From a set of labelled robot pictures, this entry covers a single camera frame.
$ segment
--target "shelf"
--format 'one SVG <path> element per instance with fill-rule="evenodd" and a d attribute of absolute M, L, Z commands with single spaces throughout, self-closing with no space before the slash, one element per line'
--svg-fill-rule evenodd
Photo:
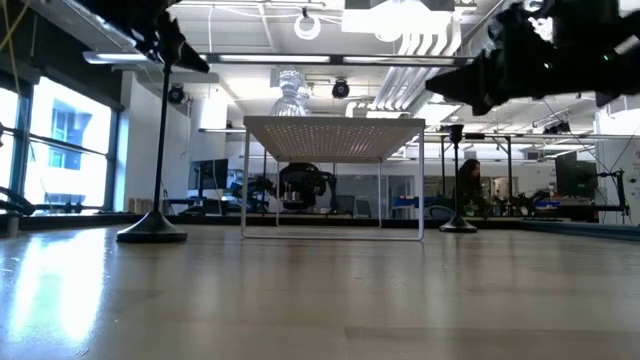
<path fill-rule="evenodd" d="M 245 116 L 247 132 L 281 162 L 386 161 L 424 130 L 423 119 Z"/>

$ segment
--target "woman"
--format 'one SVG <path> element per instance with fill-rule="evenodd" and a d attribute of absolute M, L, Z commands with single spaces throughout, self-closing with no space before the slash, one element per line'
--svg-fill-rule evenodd
<path fill-rule="evenodd" d="M 460 187 L 458 201 L 461 207 L 475 205 L 480 213 L 486 210 L 486 201 L 482 194 L 482 184 L 480 182 L 480 162 L 478 160 L 468 159 L 462 164 L 462 167 L 458 170 L 458 186 Z"/>

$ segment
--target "long dark hair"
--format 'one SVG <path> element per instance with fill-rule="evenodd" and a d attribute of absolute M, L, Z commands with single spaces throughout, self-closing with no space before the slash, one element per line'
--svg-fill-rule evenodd
<path fill-rule="evenodd" d="M 475 170 L 476 166 L 480 165 L 480 162 L 476 159 L 468 159 L 462 164 L 458 170 L 458 176 L 460 177 L 460 186 L 469 190 L 476 190 L 482 188 L 480 184 L 480 176 L 474 178 L 471 173 Z"/>

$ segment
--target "wooden floor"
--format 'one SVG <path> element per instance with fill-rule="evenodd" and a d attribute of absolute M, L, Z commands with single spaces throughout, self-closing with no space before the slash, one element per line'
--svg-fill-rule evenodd
<path fill-rule="evenodd" d="M 115 228 L 0 239 L 0 358 L 640 359 L 640 244 L 185 228 L 173 245 L 116 244 Z"/>

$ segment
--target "white table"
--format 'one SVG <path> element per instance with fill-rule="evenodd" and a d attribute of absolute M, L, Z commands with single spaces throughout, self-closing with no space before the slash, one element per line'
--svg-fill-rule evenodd
<path fill-rule="evenodd" d="M 244 150 L 244 179 L 242 198 L 247 198 L 249 176 L 249 145 L 254 136 L 271 154 L 277 164 L 276 197 L 280 199 L 280 162 L 350 163 L 378 165 L 378 219 L 382 224 L 382 163 L 418 136 L 418 172 L 424 179 L 424 119 L 369 119 L 337 117 L 275 117 L 245 116 L 247 130 Z M 423 187 L 418 186 L 419 214 L 424 213 Z M 276 206 L 279 225 L 280 201 Z M 247 239 L 300 239 L 300 236 L 271 236 L 247 233 L 247 205 L 242 201 L 241 233 Z M 384 238 L 391 240 L 422 241 L 424 216 L 418 216 L 418 234 L 415 237 Z M 314 240 L 373 240 L 372 238 L 327 237 L 309 234 L 304 239 Z"/>

